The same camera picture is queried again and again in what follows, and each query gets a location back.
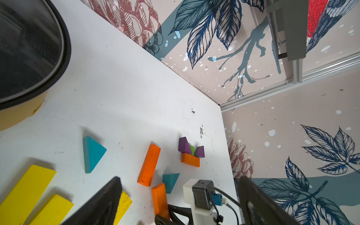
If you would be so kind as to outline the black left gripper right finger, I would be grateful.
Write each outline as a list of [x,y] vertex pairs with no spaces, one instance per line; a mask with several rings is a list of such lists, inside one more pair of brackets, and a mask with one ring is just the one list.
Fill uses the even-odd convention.
[[241,177],[237,188],[239,204],[246,225],[299,224],[248,177]]

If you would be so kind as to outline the teal triangle block centre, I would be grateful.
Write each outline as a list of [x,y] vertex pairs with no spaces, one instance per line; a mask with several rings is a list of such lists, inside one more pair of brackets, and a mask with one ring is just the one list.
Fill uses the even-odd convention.
[[162,181],[165,185],[167,194],[171,194],[179,176],[179,173],[163,174]]

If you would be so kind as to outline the orange long block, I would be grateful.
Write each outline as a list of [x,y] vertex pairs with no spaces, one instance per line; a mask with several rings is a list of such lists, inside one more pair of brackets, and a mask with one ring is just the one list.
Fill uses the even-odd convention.
[[155,215],[169,219],[169,208],[167,203],[166,187],[164,183],[160,183],[151,189],[153,197],[153,205]]
[[161,149],[155,144],[151,144],[149,146],[147,155],[145,157],[142,169],[137,180],[138,184],[141,184],[145,187],[151,186],[160,151]]

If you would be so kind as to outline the yellow block left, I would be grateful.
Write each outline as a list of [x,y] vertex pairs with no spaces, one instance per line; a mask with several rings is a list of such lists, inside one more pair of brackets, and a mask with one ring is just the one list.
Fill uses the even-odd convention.
[[74,204],[69,200],[54,195],[30,221],[29,225],[60,225]]

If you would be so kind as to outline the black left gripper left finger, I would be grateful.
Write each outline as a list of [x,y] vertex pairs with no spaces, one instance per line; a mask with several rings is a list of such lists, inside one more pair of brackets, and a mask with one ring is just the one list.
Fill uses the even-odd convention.
[[121,179],[115,176],[63,224],[112,225],[115,221],[121,194]]

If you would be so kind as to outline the orange long block upper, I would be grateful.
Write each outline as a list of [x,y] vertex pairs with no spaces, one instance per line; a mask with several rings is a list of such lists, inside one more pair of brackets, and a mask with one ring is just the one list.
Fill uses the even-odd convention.
[[151,144],[149,146],[147,155],[145,157],[142,169],[137,180],[138,184],[141,184],[145,187],[151,186],[160,151],[161,149],[155,144]]

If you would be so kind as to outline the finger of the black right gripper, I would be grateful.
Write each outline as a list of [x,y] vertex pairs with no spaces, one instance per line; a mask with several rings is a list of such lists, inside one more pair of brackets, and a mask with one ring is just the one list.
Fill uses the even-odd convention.
[[156,225],[179,225],[179,219],[174,216],[170,216],[169,219],[162,217],[160,215],[155,216],[154,220]]
[[179,214],[181,216],[185,216],[189,219],[188,224],[193,225],[193,217],[192,217],[192,211],[190,208],[184,208],[184,207],[178,207],[174,205],[168,205],[169,209],[169,215],[172,222],[176,223],[177,225],[185,225],[177,216],[176,214]]

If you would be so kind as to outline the yellow block centre lower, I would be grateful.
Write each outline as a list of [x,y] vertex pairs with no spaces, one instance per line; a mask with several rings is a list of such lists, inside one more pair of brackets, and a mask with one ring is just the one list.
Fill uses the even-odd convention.
[[132,200],[130,199],[129,195],[125,191],[122,191],[113,225],[119,224],[120,220],[126,214],[131,204]]

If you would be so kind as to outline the purple triangle block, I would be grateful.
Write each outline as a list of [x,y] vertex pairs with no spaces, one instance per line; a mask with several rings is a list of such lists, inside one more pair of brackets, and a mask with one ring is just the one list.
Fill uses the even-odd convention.
[[195,150],[194,156],[197,158],[204,158],[205,157],[204,146],[198,146]]
[[181,153],[192,154],[190,145],[189,145],[186,137],[181,137],[179,139],[178,151],[181,152]]

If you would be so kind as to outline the yellow block centre upper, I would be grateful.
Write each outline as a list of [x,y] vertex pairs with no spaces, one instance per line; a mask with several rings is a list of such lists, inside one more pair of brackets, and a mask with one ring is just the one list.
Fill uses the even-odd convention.
[[2,202],[1,224],[24,224],[55,174],[52,169],[31,165]]

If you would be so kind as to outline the glass pot lid yellow knob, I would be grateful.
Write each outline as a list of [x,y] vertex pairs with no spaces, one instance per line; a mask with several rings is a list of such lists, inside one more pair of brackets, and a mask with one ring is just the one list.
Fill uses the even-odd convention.
[[1,1],[1,109],[50,89],[71,58],[66,24],[52,1]]

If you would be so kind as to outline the green round block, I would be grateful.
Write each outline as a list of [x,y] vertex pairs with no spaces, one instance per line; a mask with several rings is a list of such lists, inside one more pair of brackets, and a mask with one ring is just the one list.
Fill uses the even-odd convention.
[[195,147],[190,145],[190,149],[191,149],[191,155],[194,156],[195,154]]

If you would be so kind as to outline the yellow block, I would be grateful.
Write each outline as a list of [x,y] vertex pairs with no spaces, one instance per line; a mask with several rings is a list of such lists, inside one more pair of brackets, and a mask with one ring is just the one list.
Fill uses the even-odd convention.
[[113,225],[119,224],[120,220],[126,214],[131,204],[132,200],[130,199],[129,195],[125,191],[122,191]]
[[30,221],[29,225],[60,225],[74,204],[69,200],[54,195]]
[[55,174],[52,169],[31,165],[2,202],[1,224],[24,224]]

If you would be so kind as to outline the teal triangle block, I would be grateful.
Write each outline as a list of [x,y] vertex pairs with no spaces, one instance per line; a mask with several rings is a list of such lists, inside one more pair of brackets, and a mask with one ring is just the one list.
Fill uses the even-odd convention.
[[171,194],[179,176],[179,173],[163,174],[162,181],[165,185],[167,194]]
[[90,136],[82,139],[85,173],[91,173],[107,149]]

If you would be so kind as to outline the yellow pot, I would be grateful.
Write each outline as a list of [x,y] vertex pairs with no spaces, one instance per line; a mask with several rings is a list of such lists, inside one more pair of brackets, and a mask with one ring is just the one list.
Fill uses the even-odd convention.
[[19,105],[1,110],[1,131],[13,127],[28,117],[33,116],[45,101],[47,92],[48,91],[45,91],[39,96]]

